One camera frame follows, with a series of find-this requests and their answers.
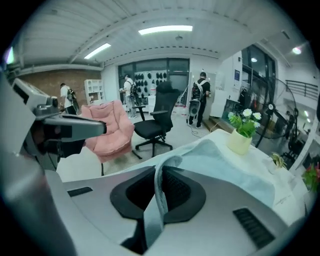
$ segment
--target wall display of helmets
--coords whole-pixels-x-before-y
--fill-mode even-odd
[[[154,91],[152,88],[167,80],[166,70],[144,71],[134,73],[134,82],[137,86],[138,96],[142,104],[148,104],[148,96]]]

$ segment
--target pink armchair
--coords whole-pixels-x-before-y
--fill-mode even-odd
[[[81,107],[81,116],[106,123],[106,134],[85,140],[101,163],[130,152],[135,126],[128,119],[120,100],[106,104]]]

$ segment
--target brick wall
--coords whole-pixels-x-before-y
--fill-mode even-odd
[[[85,80],[101,79],[101,72],[83,69],[64,69],[26,74],[19,76],[19,78],[50,96],[56,96],[59,104],[62,102],[60,98],[60,85],[65,83],[75,91],[79,107],[81,107],[82,105],[87,105]]]

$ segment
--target light blue cloth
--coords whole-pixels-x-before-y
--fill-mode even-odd
[[[134,165],[124,172],[136,170],[145,166],[156,166],[169,156],[181,156],[179,168],[198,174],[230,182],[272,208],[275,199],[275,188],[271,182],[244,172],[233,166],[220,152],[216,144],[209,139],[200,141],[197,145],[188,144],[182,148],[158,155],[146,162]]]
[[[233,166],[225,159],[216,144],[209,139],[202,140],[197,145],[188,144],[123,171],[129,172],[146,166],[156,166],[154,175],[155,196],[143,214],[145,238],[148,248],[163,231],[163,216],[168,211],[166,196],[161,189],[163,165],[179,167],[233,183],[268,207],[272,208],[273,206],[275,188],[272,183]]]

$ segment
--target potted plant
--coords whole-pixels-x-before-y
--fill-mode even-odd
[[[267,169],[271,174],[274,174],[281,168],[287,169],[287,164],[284,159],[278,153],[272,153],[267,164]]]
[[[239,155],[245,155],[248,152],[252,136],[256,133],[256,129],[260,127],[258,122],[261,119],[260,113],[252,113],[247,108],[242,114],[228,114],[230,123],[234,126],[234,130],[229,136],[227,146],[233,152]]]
[[[319,181],[320,181],[319,163],[317,163],[317,165],[314,165],[312,163],[303,173],[302,179],[304,181],[306,188],[309,191],[317,192],[319,188]]]

